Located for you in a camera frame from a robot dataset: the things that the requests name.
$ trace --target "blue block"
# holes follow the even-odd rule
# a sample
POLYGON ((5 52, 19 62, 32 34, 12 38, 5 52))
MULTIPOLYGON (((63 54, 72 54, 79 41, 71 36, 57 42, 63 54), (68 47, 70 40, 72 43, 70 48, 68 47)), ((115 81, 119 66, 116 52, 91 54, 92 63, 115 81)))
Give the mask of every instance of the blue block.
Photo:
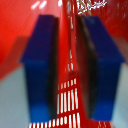
POLYGON ((55 17, 52 15, 39 15, 21 59, 26 70, 31 122, 47 122, 51 119, 47 96, 51 63, 54 63, 53 68, 55 68, 54 60, 51 61, 55 55, 52 52, 56 52, 53 49, 53 45, 56 45, 54 36, 57 33, 55 22, 55 17))
POLYGON ((111 120, 120 65, 124 58, 98 17, 84 17, 97 55, 97 97, 94 120, 111 120))

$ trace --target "blue rectangular object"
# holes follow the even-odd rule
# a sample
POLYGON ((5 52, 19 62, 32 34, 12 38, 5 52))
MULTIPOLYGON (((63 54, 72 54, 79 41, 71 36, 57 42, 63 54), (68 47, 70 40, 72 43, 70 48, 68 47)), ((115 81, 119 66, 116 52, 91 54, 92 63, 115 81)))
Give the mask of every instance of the blue rectangular object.
POLYGON ((100 21, 99 17, 84 17, 85 26, 94 44, 97 56, 97 97, 94 120, 111 120, 120 65, 124 58, 100 21))
POLYGON ((39 15, 21 60, 26 69, 31 122, 47 122, 56 117, 53 86, 57 37, 58 19, 52 15, 39 15))

